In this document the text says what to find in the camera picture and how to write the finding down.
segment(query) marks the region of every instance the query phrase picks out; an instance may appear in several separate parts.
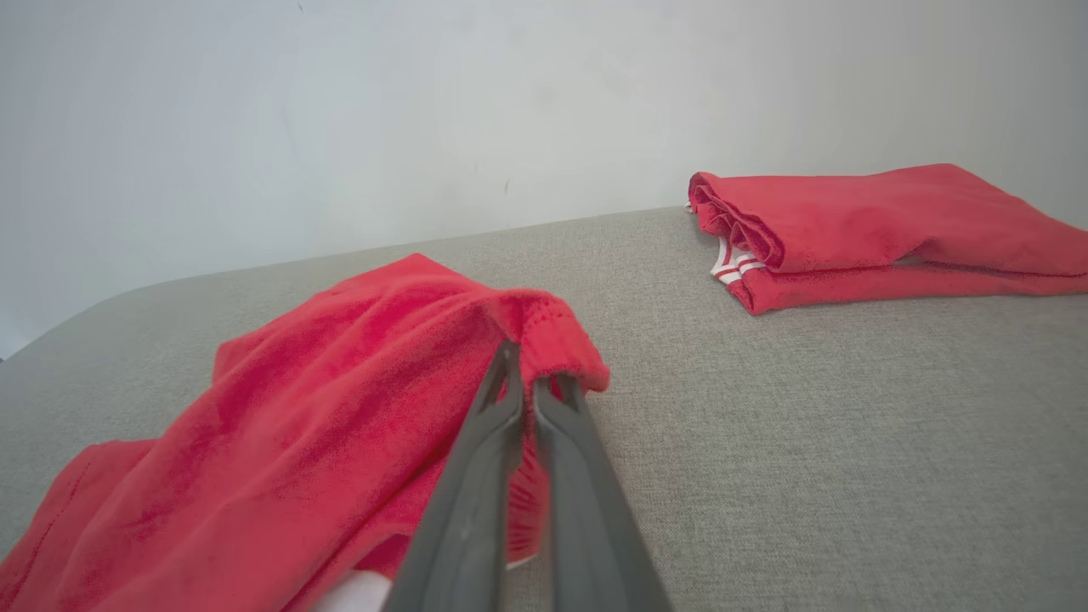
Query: red cloth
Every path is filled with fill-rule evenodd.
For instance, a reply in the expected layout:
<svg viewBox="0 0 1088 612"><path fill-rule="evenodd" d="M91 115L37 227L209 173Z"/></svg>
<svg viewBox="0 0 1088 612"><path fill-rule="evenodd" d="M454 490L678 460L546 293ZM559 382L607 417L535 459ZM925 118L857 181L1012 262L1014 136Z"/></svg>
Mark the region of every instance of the red cloth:
<svg viewBox="0 0 1088 612"><path fill-rule="evenodd" d="M527 393L556 371L608 384L561 301L422 255L223 344L162 438L90 446L61 472L0 565L0 610L306 610L351 567L392 577L504 336ZM511 561L540 536L529 442Z"/></svg>
<svg viewBox="0 0 1088 612"><path fill-rule="evenodd" d="M1088 232L952 164L870 176L695 174L712 272L753 315L821 302L1088 292Z"/></svg>

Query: folded red garment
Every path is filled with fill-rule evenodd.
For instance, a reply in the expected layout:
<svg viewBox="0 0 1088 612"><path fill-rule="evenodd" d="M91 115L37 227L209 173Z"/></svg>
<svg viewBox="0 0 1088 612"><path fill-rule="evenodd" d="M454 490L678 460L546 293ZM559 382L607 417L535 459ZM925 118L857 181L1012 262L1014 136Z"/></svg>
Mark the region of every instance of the folded red garment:
<svg viewBox="0 0 1088 612"><path fill-rule="evenodd" d="M823 302L1088 292L1088 232L956 166L870 176L700 172L710 270L753 315Z"/></svg>
<svg viewBox="0 0 1088 612"><path fill-rule="evenodd" d="M392 577L499 342L526 392L608 370L570 308L422 255L346 280L223 344L211 387L157 440L108 442L57 477L0 564L0 610L308 610L349 570ZM537 550L531 433L508 559Z"/></svg>

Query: crumpled red garment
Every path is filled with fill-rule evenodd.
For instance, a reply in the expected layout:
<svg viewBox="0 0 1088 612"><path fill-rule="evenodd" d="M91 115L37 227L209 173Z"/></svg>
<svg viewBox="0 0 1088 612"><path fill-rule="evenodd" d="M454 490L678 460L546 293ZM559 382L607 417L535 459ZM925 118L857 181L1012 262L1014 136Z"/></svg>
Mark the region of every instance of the crumpled red garment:
<svg viewBox="0 0 1088 612"><path fill-rule="evenodd" d="M608 384L564 302L422 255L226 342L161 438L90 446L61 472L0 565L0 609L295 611L353 567L392 577L504 338L527 393L558 371ZM510 561L537 550L545 507L524 448Z"/></svg>
<svg viewBox="0 0 1088 612"><path fill-rule="evenodd" d="M712 273L753 315L823 302L1088 292L1088 232L949 163L869 176L692 176Z"/></svg>

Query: white wall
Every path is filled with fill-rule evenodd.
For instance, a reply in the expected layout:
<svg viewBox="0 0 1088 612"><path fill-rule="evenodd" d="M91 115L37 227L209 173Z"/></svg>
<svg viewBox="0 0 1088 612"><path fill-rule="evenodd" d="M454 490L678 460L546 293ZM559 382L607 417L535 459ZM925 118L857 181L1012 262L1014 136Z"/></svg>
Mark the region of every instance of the white wall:
<svg viewBox="0 0 1088 612"><path fill-rule="evenodd" d="M0 3L0 356L181 277L952 161L1088 225L1078 0Z"/></svg>

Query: gray fabric surface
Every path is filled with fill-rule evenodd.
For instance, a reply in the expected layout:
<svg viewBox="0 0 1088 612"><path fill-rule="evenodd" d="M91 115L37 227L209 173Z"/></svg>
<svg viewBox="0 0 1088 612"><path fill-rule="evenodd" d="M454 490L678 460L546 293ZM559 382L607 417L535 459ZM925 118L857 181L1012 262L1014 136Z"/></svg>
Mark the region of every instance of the gray fabric surface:
<svg viewBox="0 0 1088 612"><path fill-rule="evenodd" d="M413 250L566 298L604 442L677 610L1088 609L1088 296L751 317L664 209L141 289L0 365L0 550L87 444L153 437L215 346ZM509 610L544 609L534 561Z"/></svg>

